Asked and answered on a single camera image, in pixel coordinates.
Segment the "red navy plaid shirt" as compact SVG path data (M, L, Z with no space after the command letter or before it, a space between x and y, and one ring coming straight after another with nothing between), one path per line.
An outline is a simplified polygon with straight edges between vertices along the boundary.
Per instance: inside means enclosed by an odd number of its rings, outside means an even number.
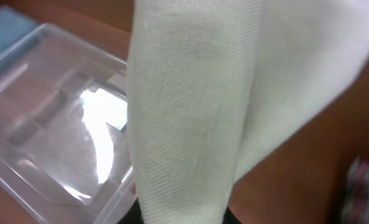
M340 221L369 224L369 158L354 160L348 170Z

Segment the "cream cloth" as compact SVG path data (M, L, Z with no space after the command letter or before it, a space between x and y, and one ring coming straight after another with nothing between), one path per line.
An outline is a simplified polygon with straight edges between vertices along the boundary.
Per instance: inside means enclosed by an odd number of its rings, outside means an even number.
M236 181L369 58L369 1L136 1L128 148L145 223L221 223Z

